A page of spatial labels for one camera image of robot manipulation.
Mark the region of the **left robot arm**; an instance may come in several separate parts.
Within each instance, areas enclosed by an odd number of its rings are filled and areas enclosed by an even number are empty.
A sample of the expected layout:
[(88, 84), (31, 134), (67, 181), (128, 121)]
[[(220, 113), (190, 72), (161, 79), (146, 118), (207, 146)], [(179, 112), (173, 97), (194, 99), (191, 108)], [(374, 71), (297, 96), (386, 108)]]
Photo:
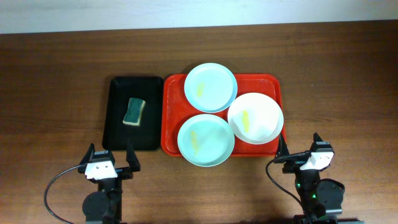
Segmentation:
[(122, 181), (132, 179), (133, 173), (141, 170), (131, 141), (127, 143), (126, 162), (127, 167), (116, 168), (111, 151), (96, 152), (95, 146), (90, 144), (78, 168), (79, 173), (98, 186), (82, 204), (86, 223), (121, 223)]

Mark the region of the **light green plate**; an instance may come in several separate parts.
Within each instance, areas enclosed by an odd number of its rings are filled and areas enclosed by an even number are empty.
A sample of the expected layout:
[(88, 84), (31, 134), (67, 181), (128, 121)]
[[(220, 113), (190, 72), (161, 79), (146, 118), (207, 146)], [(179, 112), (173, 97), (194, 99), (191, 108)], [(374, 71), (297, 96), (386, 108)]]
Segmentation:
[(184, 122), (178, 131), (177, 146), (182, 156), (200, 167), (217, 166), (232, 154), (234, 133), (219, 116), (198, 114)]

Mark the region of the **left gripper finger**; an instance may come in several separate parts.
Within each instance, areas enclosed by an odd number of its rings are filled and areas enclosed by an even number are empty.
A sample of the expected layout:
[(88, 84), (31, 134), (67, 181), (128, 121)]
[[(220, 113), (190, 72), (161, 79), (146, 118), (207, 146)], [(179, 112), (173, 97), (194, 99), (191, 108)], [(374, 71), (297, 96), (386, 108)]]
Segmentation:
[(83, 156), (83, 159), (81, 160), (80, 165), (89, 163), (89, 161), (92, 160), (92, 156), (94, 153), (95, 153), (95, 145), (93, 143), (91, 143), (89, 145), (89, 148), (88, 148), (86, 154)]
[(126, 148), (126, 161), (132, 172), (139, 172), (141, 170), (141, 165), (134, 151), (133, 143), (131, 140), (127, 141)]

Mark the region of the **green and yellow sponge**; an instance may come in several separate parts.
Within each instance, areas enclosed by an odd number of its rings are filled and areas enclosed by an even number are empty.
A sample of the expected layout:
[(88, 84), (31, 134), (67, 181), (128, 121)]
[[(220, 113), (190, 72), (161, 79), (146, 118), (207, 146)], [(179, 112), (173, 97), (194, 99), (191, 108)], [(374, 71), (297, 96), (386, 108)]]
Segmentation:
[(130, 98), (127, 111), (123, 118), (123, 124), (130, 126), (139, 126), (141, 123), (142, 112), (146, 102), (139, 98)]

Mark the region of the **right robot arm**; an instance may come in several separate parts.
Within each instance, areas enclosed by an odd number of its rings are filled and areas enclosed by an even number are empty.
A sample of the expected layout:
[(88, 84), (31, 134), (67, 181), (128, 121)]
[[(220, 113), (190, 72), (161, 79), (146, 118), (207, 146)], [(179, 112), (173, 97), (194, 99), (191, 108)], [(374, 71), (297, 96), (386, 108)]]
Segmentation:
[(333, 179), (321, 179), (320, 172), (327, 169), (335, 152), (330, 143), (313, 134), (310, 149), (291, 154), (283, 135), (279, 136), (274, 163), (283, 164), (284, 174), (295, 175), (295, 189), (301, 215), (293, 217), (293, 223), (337, 223), (337, 216), (342, 213), (341, 204), (345, 187)]

